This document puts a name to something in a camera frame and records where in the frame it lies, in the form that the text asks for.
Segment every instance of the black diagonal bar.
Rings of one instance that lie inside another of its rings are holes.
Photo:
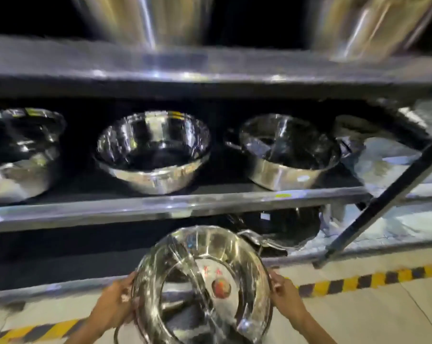
[[[349,225],[326,249],[313,265],[321,268],[368,229],[400,199],[420,184],[432,172],[432,143],[421,156],[404,171],[378,198],[374,198],[359,217]]]

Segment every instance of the person's right hand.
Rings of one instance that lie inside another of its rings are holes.
[[[311,316],[305,309],[305,304],[300,298],[298,289],[293,282],[269,270],[272,282],[270,298],[278,311],[289,320],[296,331],[301,332],[305,322]]]

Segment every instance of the shelf rack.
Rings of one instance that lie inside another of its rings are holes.
[[[336,63],[311,52],[227,48],[141,51],[103,42],[0,37],[0,98],[432,98],[432,57]],[[321,267],[432,171],[432,144],[379,197],[363,186],[268,192],[253,185],[194,193],[0,207],[0,231],[101,221],[270,210],[332,200],[366,201],[358,217],[316,261]]]

